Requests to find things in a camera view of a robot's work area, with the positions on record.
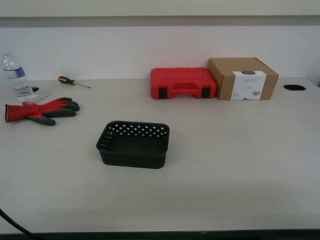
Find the bottle cap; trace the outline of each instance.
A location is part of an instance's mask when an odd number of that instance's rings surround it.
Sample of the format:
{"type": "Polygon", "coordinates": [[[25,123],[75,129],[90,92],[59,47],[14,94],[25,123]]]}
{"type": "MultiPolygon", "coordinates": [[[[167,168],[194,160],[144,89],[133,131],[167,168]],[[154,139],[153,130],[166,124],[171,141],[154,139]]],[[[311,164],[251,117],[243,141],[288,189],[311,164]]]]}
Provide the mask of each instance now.
{"type": "Polygon", "coordinates": [[[1,53],[2,53],[3,56],[11,55],[10,51],[1,51],[1,53]]]}

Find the screwdriver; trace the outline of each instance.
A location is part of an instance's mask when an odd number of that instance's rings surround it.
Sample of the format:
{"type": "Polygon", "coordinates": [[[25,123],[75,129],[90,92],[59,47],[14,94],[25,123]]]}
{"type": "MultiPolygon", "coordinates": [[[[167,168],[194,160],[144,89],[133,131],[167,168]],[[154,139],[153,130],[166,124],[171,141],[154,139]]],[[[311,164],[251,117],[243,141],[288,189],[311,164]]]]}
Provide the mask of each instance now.
{"type": "MultiPolygon", "coordinates": [[[[59,82],[61,82],[61,83],[63,83],[63,84],[71,84],[71,85],[75,85],[75,84],[76,84],[76,81],[75,81],[75,80],[71,80],[71,79],[69,79],[69,78],[67,78],[67,77],[65,77],[65,76],[60,76],[60,77],[58,77],[58,80],[59,80],[59,82]]],[[[83,85],[83,84],[81,84],[81,83],[77,83],[77,85],[81,85],[81,86],[86,87],[86,88],[88,88],[88,89],[91,88],[90,86],[86,86],[86,85],[83,85]]]]}

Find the red glove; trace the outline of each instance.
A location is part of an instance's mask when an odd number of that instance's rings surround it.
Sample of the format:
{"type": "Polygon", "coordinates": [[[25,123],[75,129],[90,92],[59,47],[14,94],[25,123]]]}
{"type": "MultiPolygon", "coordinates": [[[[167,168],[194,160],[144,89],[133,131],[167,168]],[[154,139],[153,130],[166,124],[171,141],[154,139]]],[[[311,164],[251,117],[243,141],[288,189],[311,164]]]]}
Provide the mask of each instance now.
{"type": "Polygon", "coordinates": [[[39,124],[53,126],[56,121],[50,118],[73,117],[80,109],[78,103],[67,97],[61,97],[43,105],[27,101],[24,101],[22,105],[5,105],[7,123],[25,118],[39,124]]]}

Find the black basket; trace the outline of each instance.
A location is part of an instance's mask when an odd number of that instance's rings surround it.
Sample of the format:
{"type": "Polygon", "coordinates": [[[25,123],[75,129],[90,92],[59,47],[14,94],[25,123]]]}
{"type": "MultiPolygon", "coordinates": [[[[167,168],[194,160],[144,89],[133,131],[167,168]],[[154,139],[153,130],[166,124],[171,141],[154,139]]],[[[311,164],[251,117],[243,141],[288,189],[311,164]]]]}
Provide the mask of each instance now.
{"type": "Polygon", "coordinates": [[[160,169],[166,162],[169,132],[161,123],[112,121],[96,148],[107,165],[160,169]]]}

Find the bottle label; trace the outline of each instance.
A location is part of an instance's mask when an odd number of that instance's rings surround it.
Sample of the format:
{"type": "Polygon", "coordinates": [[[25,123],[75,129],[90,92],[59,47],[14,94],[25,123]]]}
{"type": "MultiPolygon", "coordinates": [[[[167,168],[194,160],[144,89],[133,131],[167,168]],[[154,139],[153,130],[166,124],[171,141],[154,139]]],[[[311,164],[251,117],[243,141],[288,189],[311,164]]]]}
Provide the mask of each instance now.
{"type": "Polygon", "coordinates": [[[26,75],[22,67],[16,70],[4,70],[4,73],[8,79],[19,79],[26,75]]]}

